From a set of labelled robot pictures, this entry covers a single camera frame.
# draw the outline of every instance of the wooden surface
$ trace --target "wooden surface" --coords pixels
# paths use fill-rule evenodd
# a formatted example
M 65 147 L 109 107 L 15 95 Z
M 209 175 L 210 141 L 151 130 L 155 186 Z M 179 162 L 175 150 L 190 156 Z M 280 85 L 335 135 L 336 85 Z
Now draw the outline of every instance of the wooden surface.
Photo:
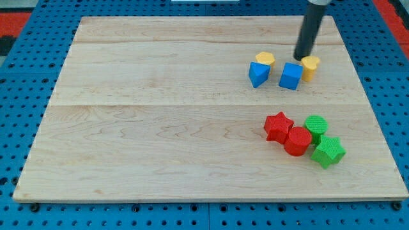
M 302 17 L 84 17 L 14 198 L 31 203 L 379 201 L 408 197 L 331 17 L 315 78 L 278 86 Z M 260 51 L 276 58 L 258 89 Z M 329 123 L 327 170 L 265 141 L 267 115 Z

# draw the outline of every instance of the yellow hexagonal block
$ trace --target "yellow hexagonal block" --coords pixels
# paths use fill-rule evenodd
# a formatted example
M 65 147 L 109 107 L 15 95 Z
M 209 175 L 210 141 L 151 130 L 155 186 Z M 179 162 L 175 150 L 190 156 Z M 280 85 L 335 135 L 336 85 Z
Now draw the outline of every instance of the yellow hexagonal block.
M 260 52 L 259 54 L 256 55 L 256 62 L 271 66 L 270 69 L 271 73 L 275 64 L 275 58 L 274 55 L 270 52 Z
M 307 56 L 301 59 L 301 65 L 304 67 L 301 79 L 303 81 L 309 82 L 314 78 L 317 71 L 318 64 L 320 63 L 319 57 Z

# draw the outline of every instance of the toy block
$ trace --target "toy block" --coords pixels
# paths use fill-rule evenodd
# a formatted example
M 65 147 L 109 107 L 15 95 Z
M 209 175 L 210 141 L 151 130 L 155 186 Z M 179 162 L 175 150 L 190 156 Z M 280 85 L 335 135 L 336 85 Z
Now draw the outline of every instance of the toy block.
M 346 153 L 345 149 L 341 146 L 339 137 L 321 135 L 320 139 L 320 144 L 311 155 L 311 160 L 320 163 L 324 169 L 328 168 L 331 164 L 338 164 Z
M 249 77 L 254 88 L 259 87 L 262 83 L 267 81 L 270 73 L 270 66 L 260 63 L 250 63 Z
M 320 59 L 316 56 L 307 56 L 301 59 L 301 66 L 304 68 L 302 71 L 301 79 L 303 81 L 309 82 L 314 78 L 317 71 Z
M 256 62 L 269 65 L 270 66 L 270 73 L 273 71 L 275 58 L 274 55 L 270 52 L 260 52 L 256 55 Z
M 311 115 L 304 122 L 304 128 L 308 129 L 313 137 L 312 144 L 320 143 L 320 136 L 328 130 L 328 123 L 319 115 Z
M 274 116 L 267 116 L 264 130 L 267 133 L 267 141 L 277 141 L 280 144 L 286 142 L 288 132 L 293 127 L 294 121 L 288 119 L 283 112 Z
M 288 132 L 288 138 L 284 143 L 284 149 L 290 155 L 299 157 L 304 155 L 313 137 L 310 132 L 303 127 L 294 127 Z
M 279 86 L 296 90 L 302 75 L 302 66 L 293 63 L 286 63 L 281 74 Z

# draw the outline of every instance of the blue pegboard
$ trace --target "blue pegboard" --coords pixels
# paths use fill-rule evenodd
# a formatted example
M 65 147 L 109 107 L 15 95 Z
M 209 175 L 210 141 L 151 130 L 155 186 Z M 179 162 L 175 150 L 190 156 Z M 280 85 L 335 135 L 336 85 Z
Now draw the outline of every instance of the blue pegboard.
M 225 5 L 40 0 L 0 69 L 0 229 L 408 229 L 408 201 L 37 206 L 11 198 L 82 16 L 302 15 L 305 6 L 297 0 Z M 333 0 L 327 13 L 334 17 L 408 186 L 408 60 L 371 1 Z

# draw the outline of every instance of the green star block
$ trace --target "green star block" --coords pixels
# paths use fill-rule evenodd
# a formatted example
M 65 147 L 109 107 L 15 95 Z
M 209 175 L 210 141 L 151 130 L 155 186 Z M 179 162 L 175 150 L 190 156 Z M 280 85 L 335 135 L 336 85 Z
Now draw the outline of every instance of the green star block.
M 321 164 L 326 169 L 331 164 L 338 164 L 344 157 L 346 151 L 341 146 L 339 137 L 327 137 L 321 135 L 320 144 L 316 147 L 311 155 L 311 160 Z
M 328 123 L 319 115 L 311 115 L 304 122 L 304 128 L 308 129 L 313 137 L 311 144 L 319 144 L 320 136 L 328 130 Z

